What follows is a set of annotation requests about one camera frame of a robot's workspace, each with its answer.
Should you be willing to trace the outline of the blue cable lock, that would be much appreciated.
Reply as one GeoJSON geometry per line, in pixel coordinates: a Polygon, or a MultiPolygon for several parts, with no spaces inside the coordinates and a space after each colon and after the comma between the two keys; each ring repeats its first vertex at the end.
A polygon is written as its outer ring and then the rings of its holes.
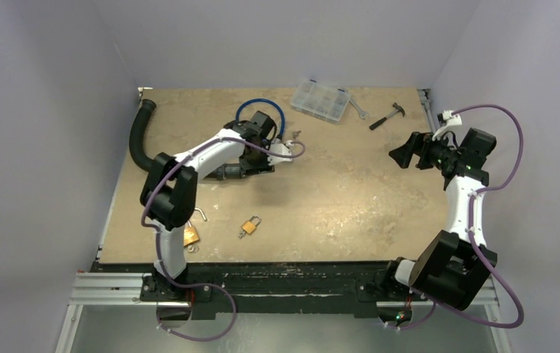
{"type": "Polygon", "coordinates": [[[284,134],[285,134],[285,130],[286,130],[286,115],[283,111],[283,109],[274,101],[270,100],[270,99],[265,99],[265,98],[254,98],[254,99],[250,99],[248,101],[245,101],[235,112],[235,120],[238,121],[242,111],[252,105],[252,104],[256,104],[256,103],[264,103],[264,104],[268,104],[270,106],[272,106],[273,108],[276,109],[276,111],[278,111],[279,115],[280,115],[280,126],[278,128],[278,131],[275,135],[274,138],[280,139],[282,140],[284,138],[284,134]]]}

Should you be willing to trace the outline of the cable lock keys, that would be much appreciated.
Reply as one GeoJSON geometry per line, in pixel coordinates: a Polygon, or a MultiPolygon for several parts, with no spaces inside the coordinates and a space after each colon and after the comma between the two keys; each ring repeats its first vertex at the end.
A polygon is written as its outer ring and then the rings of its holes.
{"type": "Polygon", "coordinates": [[[291,135],[292,140],[297,140],[301,133],[302,133],[301,130],[293,131],[291,135]]]}

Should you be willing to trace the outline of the small brass padlock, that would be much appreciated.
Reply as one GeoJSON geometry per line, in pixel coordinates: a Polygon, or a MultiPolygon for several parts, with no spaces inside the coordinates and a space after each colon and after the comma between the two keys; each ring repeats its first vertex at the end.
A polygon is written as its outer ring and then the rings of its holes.
{"type": "Polygon", "coordinates": [[[258,215],[253,215],[249,220],[241,225],[241,231],[238,233],[238,238],[242,239],[246,235],[251,235],[261,223],[261,218],[258,215]]]}

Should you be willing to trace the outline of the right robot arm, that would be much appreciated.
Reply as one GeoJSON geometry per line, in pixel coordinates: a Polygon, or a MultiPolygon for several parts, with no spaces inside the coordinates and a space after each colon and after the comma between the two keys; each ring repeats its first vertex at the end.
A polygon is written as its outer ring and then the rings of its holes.
{"type": "Polygon", "coordinates": [[[489,173],[483,169],[497,140],[471,128],[458,147],[447,138],[433,139],[428,132],[412,132],[390,157],[401,168],[408,168],[418,156],[420,170],[437,168],[444,178],[447,220],[417,260],[400,259],[396,271],[383,276],[380,288],[390,299],[398,299],[413,288],[457,310],[465,310],[488,279],[483,255],[496,265],[497,253],[487,249],[481,226],[483,199],[477,191],[488,186],[489,173]]]}

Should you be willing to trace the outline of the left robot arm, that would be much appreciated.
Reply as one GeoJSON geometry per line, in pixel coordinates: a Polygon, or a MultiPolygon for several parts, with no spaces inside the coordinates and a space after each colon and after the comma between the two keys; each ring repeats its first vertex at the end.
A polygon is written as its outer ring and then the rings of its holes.
{"type": "Polygon", "coordinates": [[[155,230],[160,252],[154,267],[162,276],[158,290],[168,300],[179,300],[187,291],[187,281],[180,276],[187,267],[182,242],[199,181],[243,179],[272,171],[265,151],[276,128],[269,115],[257,111],[249,120],[227,123],[198,146],[153,159],[140,196],[145,207],[141,222],[155,230]]]}

